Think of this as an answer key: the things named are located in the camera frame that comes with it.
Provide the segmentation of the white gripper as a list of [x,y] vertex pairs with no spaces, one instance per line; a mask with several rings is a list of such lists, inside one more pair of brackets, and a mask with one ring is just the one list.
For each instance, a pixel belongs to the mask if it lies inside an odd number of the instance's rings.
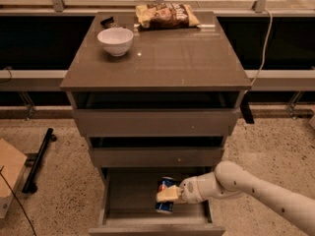
[[197,204],[217,198],[221,194],[219,183],[213,172],[194,176],[183,180],[179,187],[173,185],[158,192],[156,201],[158,203],[181,202]]

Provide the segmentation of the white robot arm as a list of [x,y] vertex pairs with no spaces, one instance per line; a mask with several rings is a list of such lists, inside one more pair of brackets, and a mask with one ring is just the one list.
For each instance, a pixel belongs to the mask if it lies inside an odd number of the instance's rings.
[[315,236],[315,201],[250,174],[231,161],[221,161],[213,172],[184,179],[179,186],[164,187],[156,202],[198,204],[209,198],[250,195],[309,236]]

